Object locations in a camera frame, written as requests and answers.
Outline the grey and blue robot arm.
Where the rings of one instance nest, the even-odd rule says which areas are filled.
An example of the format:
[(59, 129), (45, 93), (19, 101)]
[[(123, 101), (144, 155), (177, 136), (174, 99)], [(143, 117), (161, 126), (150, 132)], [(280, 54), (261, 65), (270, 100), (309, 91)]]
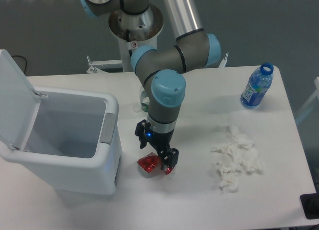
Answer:
[(203, 29), (194, 0), (163, 0), (173, 26), (176, 45), (158, 51), (149, 45), (163, 27), (161, 11), (150, 0), (80, 0), (89, 16), (109, 14), (109, 28), (125, 42), (123, 67), (133, 71), (149, 98), (148, 116), (137, 124), (140, 147), (151, 145), (172, 170), (179, 152), (170, 146), (185, 96), (184, 73), (217, 62), (221, 47), (217, 37)]

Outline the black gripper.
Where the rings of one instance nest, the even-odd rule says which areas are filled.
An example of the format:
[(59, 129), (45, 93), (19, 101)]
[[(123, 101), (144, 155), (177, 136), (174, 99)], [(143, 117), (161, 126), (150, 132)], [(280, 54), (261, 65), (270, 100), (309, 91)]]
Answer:
[(174, 130), (168, 133), (157, 133), (150, 130), (151, 124), (145, 119), (137, 123), (135, 136), (140, 141), (140, 149), (149, 143), (158, 153), (161, 159), (161, 170), (172, 171), (178, 162), (179, 151), (170, 148), (170, 141)]

